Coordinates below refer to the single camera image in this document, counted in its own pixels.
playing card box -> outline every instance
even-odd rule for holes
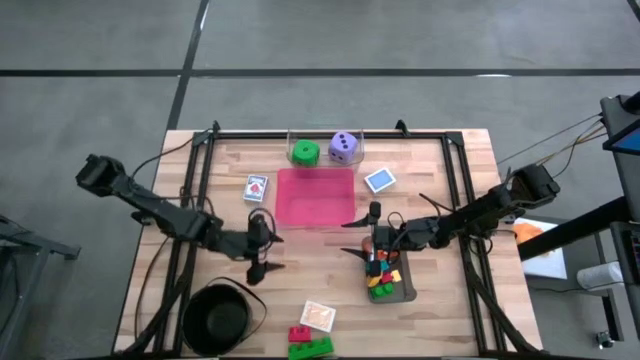
[[[267,177],[260,175],[249,175],[247,185],[244,187],[243,198],[248,201],[262,202],[264,193],[267,190]]]

gray carpet floor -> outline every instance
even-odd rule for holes
[[[200,0],[1,0],[0,69],[180,69]],[[640,22],[624,0],[212,0],[194,68],[640,68]],[[155,155],[178,78],[0,77],[0,212],[82,246],[51,258],[21,358],[109,353],[139,226],[130,208],[80,190],[89,153],[131,170]],[[598,113],[605,96],[640,90],[636,76],[192,78],[177,128],[488,128],[498,160]],[[500,166],[535,161],[559,137]],[[562,160],[549,164],[555,173]],[[154,167],[139,174],[151,185]],[[610,153],[576,150],[558,199],[535,215],[569,219],[622,194]],[[570,256],[592,248],[572,247]],[[554,354],[633,358],[628,304],[623,343],[600,351],[598,298],[532,291]]]

white cylinder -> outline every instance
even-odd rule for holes
[[[593,266],[578,271],[578,284],[589,291],[602,290],[622,285],[622,273],[620,263],[610,263]]]

red toy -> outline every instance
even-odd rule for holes
[[[311,328],[308,326],[289,328],[289,342],[311,342]]]
[[[390,272],[386,272],[386,273],[382,274],[382,277],[380,278],[380,283],[381,284],[390,283],[392,281],[393,281],[393,275],[391,275]]]

purple die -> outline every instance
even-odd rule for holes
[[[358,148],[358,140],[355,136],[345,131],[339,131],[333,135],[329,144],[329,157],[333,161],[348,164],[353,160],[353,156]]]

